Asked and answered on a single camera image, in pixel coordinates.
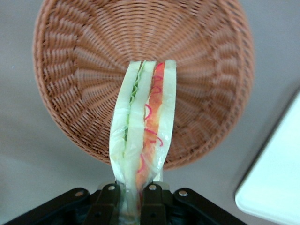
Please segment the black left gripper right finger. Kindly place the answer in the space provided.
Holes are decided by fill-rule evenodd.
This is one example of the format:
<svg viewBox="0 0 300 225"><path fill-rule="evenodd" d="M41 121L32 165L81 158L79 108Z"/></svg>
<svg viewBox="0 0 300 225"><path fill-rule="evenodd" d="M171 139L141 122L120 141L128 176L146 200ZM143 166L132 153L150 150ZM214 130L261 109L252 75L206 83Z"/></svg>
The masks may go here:
<svg viewBox="0 0 300 225"><path fill-rule="evenodd" d="M142 192L141 225L167 225L166 202L171 195L166 183L150 183Z"/></svg>

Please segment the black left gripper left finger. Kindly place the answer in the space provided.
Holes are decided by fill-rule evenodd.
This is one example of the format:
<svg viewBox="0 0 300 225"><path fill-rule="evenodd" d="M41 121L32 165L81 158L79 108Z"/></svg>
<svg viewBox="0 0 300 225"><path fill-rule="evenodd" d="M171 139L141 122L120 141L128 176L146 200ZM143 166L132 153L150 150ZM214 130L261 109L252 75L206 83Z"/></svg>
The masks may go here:
<svg viewBox="0 0 300 225"><path fill-rule="evenodd" d="M120 186L110 183L100 190L96 201L91 205L87 217L87 225L119 224Z"/></svg>

